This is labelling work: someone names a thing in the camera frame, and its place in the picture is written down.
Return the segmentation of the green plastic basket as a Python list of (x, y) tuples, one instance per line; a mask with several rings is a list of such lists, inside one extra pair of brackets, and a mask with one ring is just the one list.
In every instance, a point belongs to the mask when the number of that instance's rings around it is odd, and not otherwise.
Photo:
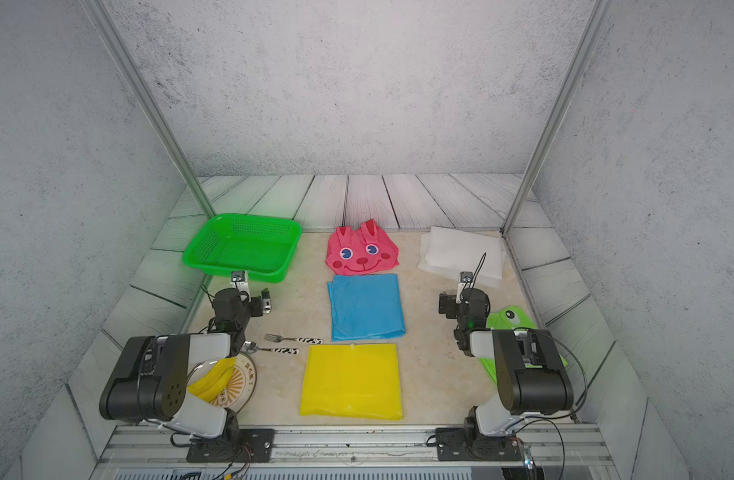
[(285, 280), (303, 230), (299, 223), (236, 213), (208, 220), (183, 252), (183, 263), (206, 275), (245, 271), (252, 281)]

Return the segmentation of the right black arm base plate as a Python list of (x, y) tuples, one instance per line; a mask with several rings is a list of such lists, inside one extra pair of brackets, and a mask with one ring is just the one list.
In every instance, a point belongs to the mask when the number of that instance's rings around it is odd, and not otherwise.
[(520, 462), (523, 454), (519, 443), (508, 438), (471, 433), (463, 427), (437, 428), (426, 440), (443, 462), (490, 461)]

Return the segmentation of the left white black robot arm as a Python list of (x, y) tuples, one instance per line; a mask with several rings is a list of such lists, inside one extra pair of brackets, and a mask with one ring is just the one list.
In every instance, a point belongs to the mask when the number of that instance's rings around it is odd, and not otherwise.
[(130, 338), (101, 393), (99, 412), (110, 421), (147, 422), (193, 438), (215, 440), (239, 431), (236, 416), (226, 408), (188, 391), (192, 377), (217, 371), (228, 362), (232, 371), (246, 342), (253, 317), (271, 311), (271, 295), (256, 297), (237, 288), (214, 295), (212, 327), (202, 333)]

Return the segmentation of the yellow raincoat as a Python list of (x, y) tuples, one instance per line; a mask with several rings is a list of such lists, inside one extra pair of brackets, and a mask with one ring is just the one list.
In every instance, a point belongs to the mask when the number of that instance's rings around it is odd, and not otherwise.
[(383, 343), (310, 347), (299, 413), (401, 420), (404, 413), (397, 346)]

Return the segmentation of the pink bunny raincoat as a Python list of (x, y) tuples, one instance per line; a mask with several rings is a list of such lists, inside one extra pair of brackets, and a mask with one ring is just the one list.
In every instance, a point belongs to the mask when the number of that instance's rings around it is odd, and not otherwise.
[(338, 227), (330, 236), (325, 262), (341, 276), (361, 276), (392, 270), (399, 265), (399, 249), (374, 220), (354, 230)]

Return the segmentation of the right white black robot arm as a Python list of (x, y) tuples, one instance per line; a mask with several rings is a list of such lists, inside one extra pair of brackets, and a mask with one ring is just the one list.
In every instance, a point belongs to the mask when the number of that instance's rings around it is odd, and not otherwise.
[(510, 438), (526, 422), (573, 408), (573, 386), (553, 336), (521, 308), (493, 312), (484, 291), (464, 288), (440, 294), (438, 311), (456, 322), (458, 348), (486, 364), (497, 387), (496, 397), (471, 409), (469, 438)]

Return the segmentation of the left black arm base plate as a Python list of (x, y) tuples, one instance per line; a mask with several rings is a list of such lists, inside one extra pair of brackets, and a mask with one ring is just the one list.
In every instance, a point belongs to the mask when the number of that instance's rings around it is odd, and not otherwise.
[(214, 439), (191, 441), (188, 463), (268, 463), (276, 431), (271, 428), (229, 430)]

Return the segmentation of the blue raincoat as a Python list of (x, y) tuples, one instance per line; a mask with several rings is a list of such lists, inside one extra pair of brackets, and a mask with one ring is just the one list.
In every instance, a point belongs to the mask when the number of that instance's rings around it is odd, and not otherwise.
[(336, 275), (327, 283), (332, 340), (388, 340), (406, 334), (398, 276)]

